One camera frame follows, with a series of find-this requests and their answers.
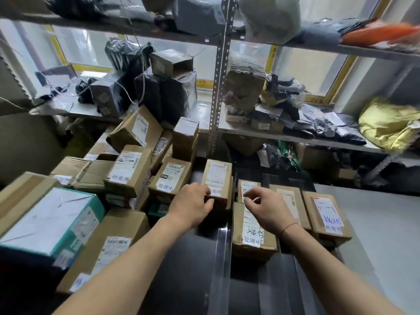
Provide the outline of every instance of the hand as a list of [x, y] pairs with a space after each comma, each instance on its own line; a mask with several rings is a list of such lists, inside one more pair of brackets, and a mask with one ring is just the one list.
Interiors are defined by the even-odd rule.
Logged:
[[197, 227], [213, 209], [214, 199], [204, 203], [204, 195], [210, 194], [210, 188], [198, 182], [186, 184], [178, 192], [165, 216], [171, 224], [179, 228], [182, 234]]
[[255, 187], [244, 196], [245, 206], [264, 230], [279, 236], [285, 228], [296, 222], [282, 195], [267, 188]]

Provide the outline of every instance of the orange package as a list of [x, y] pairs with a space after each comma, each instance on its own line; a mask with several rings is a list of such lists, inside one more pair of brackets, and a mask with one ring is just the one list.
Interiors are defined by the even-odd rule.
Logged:
[[372, 22], [366, 27], [344, 34], [341, 43], [360, 47], [369, 47], [383, 41], [395, 41], [416, 35], [420, 26], [410, 23], [386, 24], [382, 21]]

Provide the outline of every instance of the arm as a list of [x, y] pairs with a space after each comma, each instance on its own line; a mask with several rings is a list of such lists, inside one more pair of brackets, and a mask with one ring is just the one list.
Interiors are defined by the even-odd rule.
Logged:
[[260, 225], [290, 246], [328, 314], [404, 314], [296, 223], [281, 195], [257, 187], [245, 196], [246, 207]]
[[70, 296], [54, 315], [137, 314], [166, 252], [212, 210], [213, 199], [204, 203], [204, 195], [209, 193], [205, 185], [185, 185], [165, 217]]

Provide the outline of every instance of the forearm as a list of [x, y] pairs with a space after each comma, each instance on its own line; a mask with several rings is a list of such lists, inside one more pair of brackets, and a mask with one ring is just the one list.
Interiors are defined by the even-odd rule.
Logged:
[[167, 250], [181, 232], [161, 218], [124, 254], [115, 259], [60, 306], [54, 315], [136, 314]]
[[376, 288], [323, 248], [301, 226], [288, 227], [283, 239], [291, 247], [329, 314], [403, 314]]

